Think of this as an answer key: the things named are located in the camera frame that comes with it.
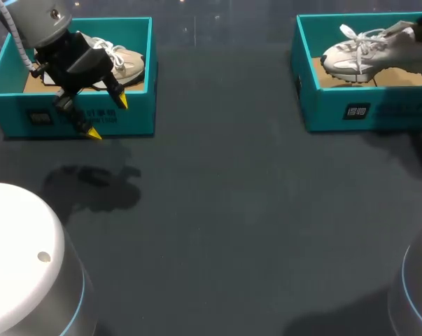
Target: sneaker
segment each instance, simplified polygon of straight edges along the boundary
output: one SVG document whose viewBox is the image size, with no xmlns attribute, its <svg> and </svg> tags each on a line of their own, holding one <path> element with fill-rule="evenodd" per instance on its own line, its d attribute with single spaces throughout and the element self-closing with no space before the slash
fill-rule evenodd
<svg viewBox="0 0 422 336">
<path fill-rule="evenodd" d="M 144 80 L 146 59 L 138 52 L 134 52 L 121 45 L 113 45 L 111 42 L 105 41 L 99 37 L 83 37 L 94 49 L 104 49 L 110 59 L 113 61 L 113 70 L 111 71 L 120 84 L 124 87 L 135 85 Z M 48 74 L 43 76 L 44 85 L 55 85 L 54 81 Z M 100 81 L 92 85 L 96 90 L 106 90 L 104 82 Z"/>
<path fill-rule="evenodd" d="M 321 58 L 326 72 L 354 83 L 366 83 L 380 71 L 397 67 L 422 73 L 422 43 L 416 42 L 413 22 L 399 21 L 387 29 L 356 34 L 343 24 L 349 39 L 332 46 Z"/>
</svg>

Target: white cable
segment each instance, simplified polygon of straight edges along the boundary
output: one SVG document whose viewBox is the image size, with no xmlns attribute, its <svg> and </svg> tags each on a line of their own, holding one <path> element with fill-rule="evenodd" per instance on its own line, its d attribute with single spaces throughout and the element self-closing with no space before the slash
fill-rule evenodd
<svg viewBox="0 0 422 336">
<path fill-rule="evenodd" d="M 28 58 L 28 56 L 26 54 L 26 50 L 22 46 L 21 38 L 20 38 L 20 35 L 17 32 L 17 29 L 16 29 L 15 23 L 13 21 L 12 15 L 10 15 L 6 5 L 4 5 L 1 0 L 0 0 L 0 10 L 1 10 L 1 13 L 2 13 L 4 19 L 6 19 L 6 21 L 7 21 L 8 28 L 10 28 L 10 33 L 12 34 L 13 39 L 15 40 L 17 51 L 19 52 L 19 54 L 21 56 L 22 62 L 24 63 L 26 68 L 28 68 L 29 71 L 34 71 L 35 67 L 31 63 L 30 59 Z"/>
</svg>

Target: logo label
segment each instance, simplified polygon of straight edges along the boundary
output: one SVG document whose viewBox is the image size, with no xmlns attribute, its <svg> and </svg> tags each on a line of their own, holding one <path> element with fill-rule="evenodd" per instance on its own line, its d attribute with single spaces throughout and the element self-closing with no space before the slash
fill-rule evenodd
<svg viewBox="0 0 422 336">
<path fill-rule="evenodd" d="M 365 119 L 371 107 L 370 103 L 348 104 L 344 112 L 344 120 L 362 120 Z"/>
<path fill-rule="evenodd" d="M 46 108 L 31 108 L 26 112 L 33 125 L 54 125 L 49 110 Z"/>
</svg>

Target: black label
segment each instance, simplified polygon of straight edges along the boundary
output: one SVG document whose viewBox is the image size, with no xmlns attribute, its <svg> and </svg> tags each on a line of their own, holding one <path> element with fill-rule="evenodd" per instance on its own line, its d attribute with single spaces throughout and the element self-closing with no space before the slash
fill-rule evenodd
<svg viewBox="0 0 422 336">
<path fill-rule="evenodd" d="M 362 120 L 366 118 L 368 111 L 370 110 L 370 103 L 360 104 L 348 104 L 346 111 L 344 112 L 343 119 L 345 120 Z"/>
<path fill-rule="evenodd" d="M 26 112 L 33 125 L 54 125 L 47 108 L 29 108 Z"/>
<path fill-rule="evenodd" d="M 297 97 L 298 99 L 301 98 L 301 78 L 298 76 L 295 80 L 295 87 L 296 87 L 296 93 L 297 93 Z"/>
</svg>

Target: shoe box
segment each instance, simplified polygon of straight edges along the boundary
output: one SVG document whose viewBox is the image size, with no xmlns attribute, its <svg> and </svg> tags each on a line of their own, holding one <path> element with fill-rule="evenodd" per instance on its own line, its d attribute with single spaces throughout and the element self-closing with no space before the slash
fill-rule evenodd
<svg viewBox="0 0 422 336">
<path fill-rule="evenodd" d="M 333 78 L 320 57 L 346 40 L 342 24 L 355 32 L 387 28 L 422 13 L 298 15 L 290 56 L 305 127 L 310 132 L 349 130 L 422 130 L 422 73 L 390 68 L 368 83 Z"/>
<path fill-rule="evenodd" d="M 74 99 L 76 108 L 103 136 L 151 135 L 155 130 L 157 53 L 150 17 L 73 19 L 71 32 L 98 36 L 146 58 L 142 83 L 127 87 L 128 109 L 119 109 L 107 91 L 84 89 Z M 33 50 L 28 50 L 33 59 Z M 0 127 L 6 138 L 78 138 L 64 115 L 52 105 L 55 86 L 32 78 L 8 35 L 0 53 Z"/>
</svg>

